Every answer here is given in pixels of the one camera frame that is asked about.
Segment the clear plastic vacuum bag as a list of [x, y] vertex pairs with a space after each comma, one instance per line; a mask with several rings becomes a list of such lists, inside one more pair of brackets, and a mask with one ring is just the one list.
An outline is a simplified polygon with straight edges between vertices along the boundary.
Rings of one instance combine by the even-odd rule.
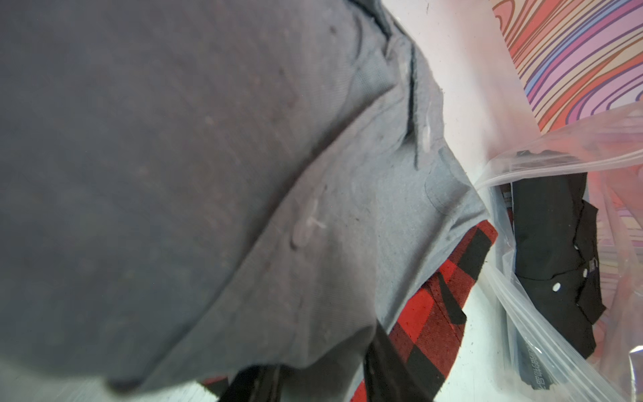
[[535, 401], [642, 398], [642, 105], [492, 159], [476, 184], [499, 238], [505, 389]]

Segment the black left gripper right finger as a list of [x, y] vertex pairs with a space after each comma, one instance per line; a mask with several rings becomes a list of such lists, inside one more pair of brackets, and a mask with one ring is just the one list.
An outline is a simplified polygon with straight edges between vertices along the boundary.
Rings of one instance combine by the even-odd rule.
[[364, 357], [363, 373], [368, 402], [432, 401], [412, 378], [381, 323]]

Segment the grey shirt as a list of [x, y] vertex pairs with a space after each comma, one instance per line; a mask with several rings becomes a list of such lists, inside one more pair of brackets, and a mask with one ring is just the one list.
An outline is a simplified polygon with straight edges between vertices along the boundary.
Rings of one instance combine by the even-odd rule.
[[378, 1], [4, 1], [1, 361], [338, 370], [487, 211]]

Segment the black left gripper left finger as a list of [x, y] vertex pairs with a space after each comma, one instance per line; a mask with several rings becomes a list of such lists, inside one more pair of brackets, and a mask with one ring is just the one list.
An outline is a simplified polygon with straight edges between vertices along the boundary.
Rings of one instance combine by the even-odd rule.
[[281, 366], [253, 366], [238, 373], [219, 402], [279, 402]]

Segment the red black plaid shirt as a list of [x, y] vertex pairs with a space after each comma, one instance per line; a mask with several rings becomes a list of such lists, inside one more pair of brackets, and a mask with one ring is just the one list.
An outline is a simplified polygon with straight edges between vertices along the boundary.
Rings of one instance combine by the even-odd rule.
[[[467, 324], [463, 307], [496, 239], [497, 230], [487, 220], [469, 229], [386, 332], [412, 378], [432, 400], [459, 353]], [[363, 362], [346, 385], [338, 375], [332, 368], [315, 374], [281, 367], [280, 401], [366, 401]], [[201, 385], [220, 398], [233, 380], [219, 377]]]

